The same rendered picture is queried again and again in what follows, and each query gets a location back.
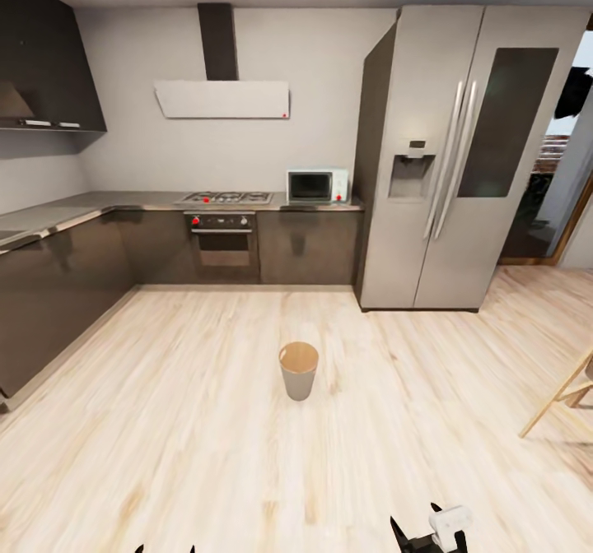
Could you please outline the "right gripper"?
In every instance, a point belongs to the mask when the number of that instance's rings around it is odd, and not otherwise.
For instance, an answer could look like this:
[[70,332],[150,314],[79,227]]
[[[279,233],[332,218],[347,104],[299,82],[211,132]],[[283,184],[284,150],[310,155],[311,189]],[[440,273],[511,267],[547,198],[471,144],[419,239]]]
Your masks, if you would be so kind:
[[[441,512],[436,503],[431,503],[434,512]],[[426,535],[425,537],[408,539],[399,527],[399,524],[390,517],[390,525],[394,531],[395,538],[399,544],[401,553],[444,553],[441,547],[432,540],[434,533]],[[449,553],[468,553],[464,530],[458,531],[454,534],[457,543],[457,549]]]

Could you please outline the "trash can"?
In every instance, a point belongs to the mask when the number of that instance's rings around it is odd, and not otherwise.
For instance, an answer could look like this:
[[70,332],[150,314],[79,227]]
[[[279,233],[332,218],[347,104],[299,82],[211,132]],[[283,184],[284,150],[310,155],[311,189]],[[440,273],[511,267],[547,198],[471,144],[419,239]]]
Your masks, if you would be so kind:
[[280,354],[279,363],[287,395],[294,401],[307,399],[314,383],[319,353],[309,343],[291,342],[281,348]]

